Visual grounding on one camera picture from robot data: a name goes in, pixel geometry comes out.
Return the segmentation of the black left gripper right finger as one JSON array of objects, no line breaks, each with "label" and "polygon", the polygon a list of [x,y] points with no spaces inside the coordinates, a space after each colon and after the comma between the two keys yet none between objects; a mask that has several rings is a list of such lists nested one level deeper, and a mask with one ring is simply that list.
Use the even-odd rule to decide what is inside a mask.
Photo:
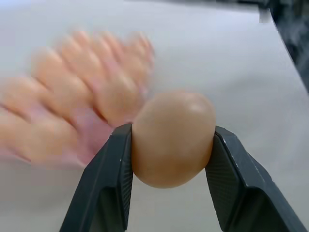
[{"label": "black left gripper right finger", "polygon": [[222,232],[308,232],[267,170],[225,128],[215,129],[205,172]]}]

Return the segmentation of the pink egg carton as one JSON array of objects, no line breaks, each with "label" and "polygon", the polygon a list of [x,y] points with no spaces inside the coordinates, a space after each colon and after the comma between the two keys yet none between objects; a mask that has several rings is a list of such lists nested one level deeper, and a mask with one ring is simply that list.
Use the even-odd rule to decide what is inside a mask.
[{"label": "pink egg carton", "polygon": [[[84,31],[75,31],[71,35],[73,34],[85,34],[87,35],[87,37],[90,38],[90,42],[89,42],[90,48],[95,53],[95,55],[98,57],[99,61],[101,62],[101,66],[102,66],[101,73],[79,74],[79,73],[75,73],[72,70],[70,70],[69,67],[66,65],[67,68],[77,77],[79,77],[88,87],[92,95],[92,101],[90,105],[85,105],[79,108],[58,107],[58,105],[55,104],[55,102],[53,101],[53,98],[51,97],[50,90],[48,90],[48,88],[44,84],[42,84],[37,78],[35,78],[30,71],[30,73],[26,77],[35,79],[42,86],[44,86],[47,90],[47,94],[44,97],[43,108],[38,109],[36,111],[31,111],[30,113],[26,115],[20,115],[13,111],[10,111],[9,109],[1,105],[1,103],[0,103],[0,109],[1,108],[6,109],[9,112],[12,112],[22,117],[26,121],[34,121],[34,119],[38,118],[39,116],[46,115],[46,114],[51,114],[51,115],[54,115],[54,116],[57,116],[57,117],[60,117],[66,120],[69,124],[71,124],[76,129],[80,137],[80,151],[77,154],[76,162],[75,163],[58,163],[56,165],[47,165],[47,164],[34,164],[29,161],[19,159],[17,157],[14,157],[13,159],[21,160],[23,162],[26,162],[32,165],[45,166],[45,167],[56,167],[56,166],[62,166],[62,165],[85,167],[90,162],[90,160],[95,156],[95,154],[101,149],[101,147],[106,143],[110,134],[116,128],[116,127],[111,126],[105,120],[105,118],[98,112],[95,106],[94,97],[95,97],[96,88],[99,87],[101,81],[104,78],[107,78],[112,72],[115,72],[117,70],[124,71],[122,63],[117,62],[112,56],[107,56],[107,58],[104,58],[103,60],[99,58],[99,56],[97,55],[96,45],[97,45],[98,35],[100,33],[96,35],[89,35]],[[122,43],[126,46],[126,50],[130,49],[129,48],[130,39],[126,41],[122,41]],[[56,47],[50,48],[56,51],[58,55],[60,55],[59,49],[60,49],[61,42]],[[4,89],[5,84],[9,82],[10,80],[13,80],[13,78],[10,78],[8,81],[0,84],[0,91]]]}]

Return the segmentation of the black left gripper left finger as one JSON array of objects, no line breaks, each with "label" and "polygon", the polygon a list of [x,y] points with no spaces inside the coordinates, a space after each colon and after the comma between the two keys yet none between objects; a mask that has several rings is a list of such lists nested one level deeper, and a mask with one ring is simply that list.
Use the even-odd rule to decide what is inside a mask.
[{"label": "black left gripper left finger", "polygon": [[133,182],[131,126],[117,127],[87,165],[59,232],[126,232]]}]

